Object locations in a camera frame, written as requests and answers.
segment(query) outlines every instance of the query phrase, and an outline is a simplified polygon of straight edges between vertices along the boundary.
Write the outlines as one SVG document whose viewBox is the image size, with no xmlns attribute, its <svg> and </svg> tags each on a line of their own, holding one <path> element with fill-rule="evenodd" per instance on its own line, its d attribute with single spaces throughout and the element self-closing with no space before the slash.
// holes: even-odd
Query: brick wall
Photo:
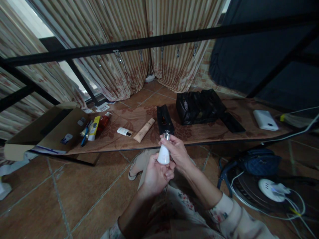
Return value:
<svg viewBox="0 0 319 239">
<path fill-rule="evenodd" d="M 214 48 L 214 44 L 215 44 L 215 40 L 210 40 L 208 48 L 205 52 L 204 58 L 195 75 L 192 86 L 199 87 L 205 90 L 214 89 L 217 92 L 245 97 L 246 96 L 245 94 L 236 90 L 231 90 L 227 87 L 219 86 L 213 81 L 211 75 L 209 74 L 209 64 L 210 64 L 210 57 L 212 54 L 212 50 Z"/>
</svg>

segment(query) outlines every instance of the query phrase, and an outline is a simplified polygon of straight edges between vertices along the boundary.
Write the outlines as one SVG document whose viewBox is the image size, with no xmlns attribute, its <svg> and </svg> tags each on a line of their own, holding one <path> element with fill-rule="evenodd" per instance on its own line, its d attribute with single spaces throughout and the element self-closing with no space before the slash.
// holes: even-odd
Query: low wooden table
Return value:
<svg viewBox="0 0 319 239">
<path fill-rule="evenodd" d="M 222 101 L 227 107 L 227 111 L 239 121 L 246 129 L 246 132 L 236 134 L 231 133 L 219 119 L 214 123 L 182 126 L 175 104 L 171 104 L 167 105 L 167 107 L 175 127 L 174 135 L 183 140 L 185 145 L 207 145 L 247 141 L 269 141 L 272 139 L 284 138 L 286 135 L 292 133 L 290 128 L 287 128 L 279 121 L 276 121 L 279 127 L 278 131 L 262 130 L 258 127 L 253 111 L 268 110 L 272 116 L 280 114 L 280 112 L 275 109 L 256 103 L 252 99 L 224 99 Z M 114 110 L 112 113 L 113 115 L 111 116 L 107 127 L 95 141 L 88 141 L 84 147 L 80 146 L 81 142 L 79 141 L 66 155 L 159 147 L 158 141 L 160 140 L 160 134 L 157 124 L 156 106 Z M 97 115 L 104 114 L 105 112 L 92 113 L 90 114 L 90 117 L 93 119 Z M 150 118 L 154 118 L 156 121 L 141 143 L 139 143 L 134 140 L 133 137 Z M 117 133 L 119 127 L 127 128 L 134 133 L 131 137 L 121 135 Z M 73 162 L 83 162 L 65 155 L 53 155 L 53 157 L 59 157 Z"/>
</svg>

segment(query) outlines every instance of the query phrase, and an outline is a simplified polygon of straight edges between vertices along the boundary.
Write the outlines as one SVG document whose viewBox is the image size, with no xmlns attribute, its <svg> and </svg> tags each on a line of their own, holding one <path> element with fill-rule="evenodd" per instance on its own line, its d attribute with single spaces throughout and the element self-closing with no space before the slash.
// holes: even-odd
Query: white power bank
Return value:
<svg viewBox="0 0 319 239">
<path fill-rule="evenodd" d="M 269 111 L 254 110 L 253 114 L 259 128 L 271 131 L 276 131 L 279 129 Z"/>
</svg>

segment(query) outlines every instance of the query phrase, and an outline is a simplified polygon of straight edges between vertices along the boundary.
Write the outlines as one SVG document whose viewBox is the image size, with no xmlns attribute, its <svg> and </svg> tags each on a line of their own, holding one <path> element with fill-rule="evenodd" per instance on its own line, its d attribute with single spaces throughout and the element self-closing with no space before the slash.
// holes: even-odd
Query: blue bag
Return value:
<svg viewBox="0 0 319 239">
<path fill-rule="evenodd" d="M 278 171 L 281 157 L 275 155 L 270 149 L 252 149 L 246 152 L 245 155 L 239 157 L 235 161 L 232 161 L 223 168 L 220 161 L 219 166 L 222 170 L 217 188 L 220 189 L 221 183 L 225 180 L 225 183 L 229 190 L 230 197 L 233 196 L 230 183 L 227 179 L 227 172 L 235 166 L 239 166 L 243 171 L 255 175 L 255 176 L 269 176 L 274 175 Z"/>
</svg>

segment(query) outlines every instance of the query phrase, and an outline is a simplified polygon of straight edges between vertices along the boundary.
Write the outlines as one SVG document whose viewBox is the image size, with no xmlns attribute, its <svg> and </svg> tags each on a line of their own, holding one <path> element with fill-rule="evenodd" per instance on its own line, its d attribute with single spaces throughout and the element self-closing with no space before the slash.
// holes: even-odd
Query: curtain hook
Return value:
<svg viewBox="0 0 319 239">
<path fill-rule="evenodd" d="M 179 46 L 177 46 L 177 58 L 179 58 Z"/>
<path fill-rule="evenodd" d="M 95 55 L 95 56 L 93 56 L 93 58 L 95 59 L 95 61 L 96 61 L 96 63 L 97 63 L 97 67 L 98 68 L 101 68 L 101 62 L 100 62 L 100 60 L 97 58 L 97 56 Z"/>
<path fill-rule="evenodd" d="M 194 54 L 193 54 L 193 56 L 196 55 L 197 48 L 198 48 L 198 42 L 195 42 L 195 43 L 194 43 Z"/>
<path fill-rule="evenodd" d="M 142 50 L 139 50 L 141 62 L 143 62 Z"/>
<path fill-rule="evenodd" d="M 121 59 L 119 50 L 113 50 L 113 52 L 115 53 L 115 55 L 117 56 L 117 60 L 121 64 L 122 63 L 122 59 Z"/>
</svg>

